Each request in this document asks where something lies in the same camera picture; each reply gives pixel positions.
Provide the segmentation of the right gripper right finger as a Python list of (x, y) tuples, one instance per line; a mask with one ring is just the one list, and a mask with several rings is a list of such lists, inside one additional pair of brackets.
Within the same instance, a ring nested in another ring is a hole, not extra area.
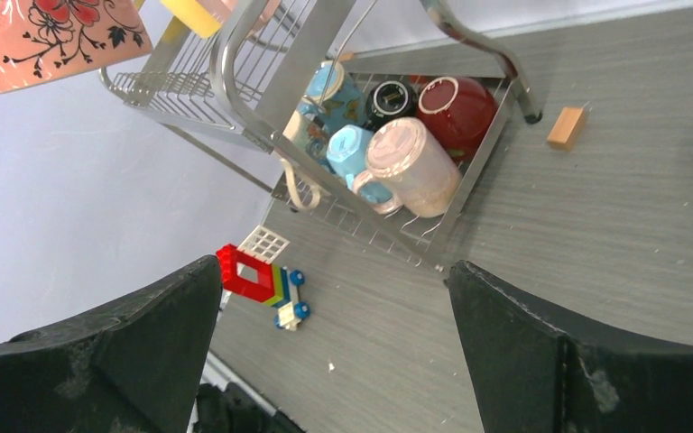
[(469, 261), (445, 280), (487, 432), (693, 432), (693, 345), (607, 325)]

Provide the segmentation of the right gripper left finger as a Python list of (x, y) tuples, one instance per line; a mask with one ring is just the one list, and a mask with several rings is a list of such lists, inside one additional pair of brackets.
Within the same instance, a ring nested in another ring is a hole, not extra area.
[(222, 298), (207, 255), (0, 343), (0, 432), (184, 432)]

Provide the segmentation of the salmon floral mug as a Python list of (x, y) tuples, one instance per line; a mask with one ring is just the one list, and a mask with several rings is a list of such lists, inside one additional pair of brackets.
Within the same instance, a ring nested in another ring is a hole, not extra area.
[(0, 1), (0, 94), (151, 51), (133, 1)]

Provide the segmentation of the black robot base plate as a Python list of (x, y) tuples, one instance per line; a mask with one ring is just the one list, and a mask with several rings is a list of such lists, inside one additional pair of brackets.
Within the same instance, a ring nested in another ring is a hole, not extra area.
[(231, 382), (222, 391), (202, 383), (196, 395), (197, 420), (193, 432), (223, 433), (304, 433), (281, 411), (270, 415), (247, 392)]

